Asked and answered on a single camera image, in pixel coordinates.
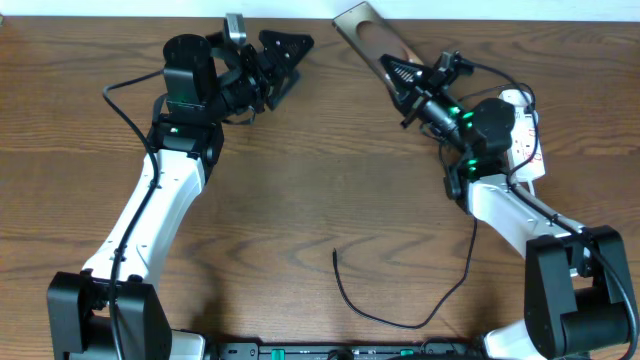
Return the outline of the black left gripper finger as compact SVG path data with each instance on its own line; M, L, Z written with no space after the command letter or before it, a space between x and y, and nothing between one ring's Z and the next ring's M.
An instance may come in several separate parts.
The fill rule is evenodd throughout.
M275 110L282 102L282 100L292 90L292 88L296 85L299 79L299 71L293 70L291 73L278 80L269 90L267 96L267 107L270 110Z
M270 81L290 75L315 44L310 35L271 30L262 30L259 41L263 45L258 54L259 67Z

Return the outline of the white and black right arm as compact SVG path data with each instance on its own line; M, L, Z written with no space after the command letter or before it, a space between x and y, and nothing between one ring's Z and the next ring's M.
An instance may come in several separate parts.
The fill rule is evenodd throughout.
M533 95L515 85L465 108L448 90L475 64L457 53L432 67L391 55L380 65L404 123L420 121L459 152L445 167L449 198L524 258L524 317L484 336L487 357L579 359L616 345L633 356L639 314L621 235L569 219L527 189L539 152Z

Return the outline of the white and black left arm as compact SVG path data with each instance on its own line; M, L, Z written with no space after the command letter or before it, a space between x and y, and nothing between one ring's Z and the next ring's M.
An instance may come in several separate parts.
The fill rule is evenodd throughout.
M139 181L112 231L77 273L47 290L57 359L209 359L207 338L173 329L157 285L187 210L207 185L228 125L274 109L298 77L312 37L264 30L183 34L164 46L165 92L154 102Z

